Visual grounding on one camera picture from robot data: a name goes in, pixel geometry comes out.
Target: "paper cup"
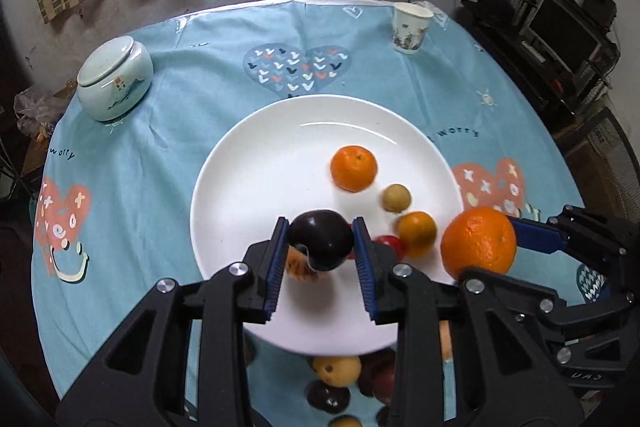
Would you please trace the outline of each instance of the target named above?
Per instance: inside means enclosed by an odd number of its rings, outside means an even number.
[[[394,47],[401,53],[414,54],[422,45],[433,12],[408,2],[397,2],[394,7]]]

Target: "monitor screen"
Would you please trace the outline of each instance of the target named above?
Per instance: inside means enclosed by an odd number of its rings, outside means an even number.
[[[574,73],[598,45],[598,41],[554,0],[542,1],[529,28]]]

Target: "transparent plastic bag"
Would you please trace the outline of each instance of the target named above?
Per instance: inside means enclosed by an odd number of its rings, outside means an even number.
[[[69,100],[53,96],[46,87],[31,86],[15,95],[18,129],[31,138],[49,138],[68,104]]]

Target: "tablecloth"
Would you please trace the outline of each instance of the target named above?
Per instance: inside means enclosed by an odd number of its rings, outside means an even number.
[[[200,166],[234,124],[282,98],[344,94],[395,111],[443,153],[467,207],[487,204],[545,221],[564,204],[581,204],[552,138],[518,89],[465,30],[432,8],[415,55],[392,48],[392,5],[367,0],[273,0],[130,34],[152,56],[149,92],[108,123],[89,118],[75,97],[44,169],[33,303],[59,394],[156,281],[201,279],[189,234]],[[275,179],[286,183],[284,174]],[[575,304],[584,297],[577,268],[561,252],[521,250],[510,275],[551,286]],[[248,370],[255,409],[274,427],[326,425],[331,416],[303,394],[315,378],[305,359],[260,341],[257,351]],[[444,370],[452,417],[450,362]],[[353,387],[346,413],[373,426],[381,406]]]

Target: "plate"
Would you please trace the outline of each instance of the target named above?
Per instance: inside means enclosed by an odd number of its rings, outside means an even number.
[[[352,194],[337,188],[329,163],[346,145],[378,161],[373,185]],[[191,243],[204,279],[271,237],[276,220],[330,208],[351,222],[362,216],[372,238],[393,233],[395,214],[380,207],[392,183],[411,191],[411,210],[431,214],[436,246],[412,262],[432,280],[452,283],[440,259],[440,238],[463,210],[453,173],[416,127],[395,113],[347,96],[298,96],[268,105],[234,126],[202,166],[191,200]],[[278,307],[266,325],[245,327],[282,349],[306,355],[359,355],[396,341],[395,325],[376,326],[364,310],[354,261],[319,282],[286,274]]]

